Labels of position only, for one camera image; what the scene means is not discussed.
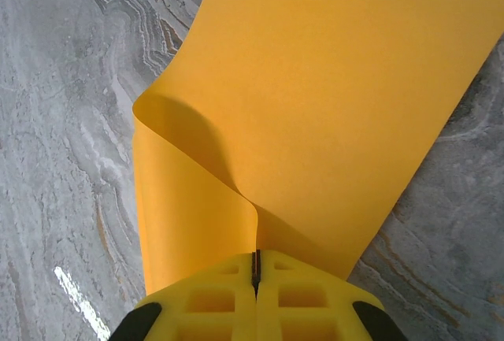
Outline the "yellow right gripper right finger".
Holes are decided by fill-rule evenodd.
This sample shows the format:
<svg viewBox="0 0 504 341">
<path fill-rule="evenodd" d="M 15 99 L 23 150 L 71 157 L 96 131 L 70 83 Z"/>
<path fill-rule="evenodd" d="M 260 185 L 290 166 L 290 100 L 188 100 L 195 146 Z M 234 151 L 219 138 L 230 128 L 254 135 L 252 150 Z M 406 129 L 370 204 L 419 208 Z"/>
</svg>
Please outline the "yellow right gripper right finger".
<svg viewBox="0 0 504 341">
<path fill-rule="evenodd" d="M 256 340 L 406 340 L 371 293 L 274 250 L 254 252 Z"/>
</svg>

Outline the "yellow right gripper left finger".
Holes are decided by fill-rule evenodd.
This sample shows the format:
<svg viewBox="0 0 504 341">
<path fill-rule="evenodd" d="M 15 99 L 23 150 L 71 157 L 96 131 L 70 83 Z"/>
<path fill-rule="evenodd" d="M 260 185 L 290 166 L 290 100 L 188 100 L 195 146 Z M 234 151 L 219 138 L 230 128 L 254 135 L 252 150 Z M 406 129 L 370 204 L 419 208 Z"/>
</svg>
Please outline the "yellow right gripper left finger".
<svg viewBox="0 0 504 341">
<path fill-rule="evenodd" d="M 143 298 L 113 340 L 255 340 L 258 253 L 238 254 Z"/>
</svg>

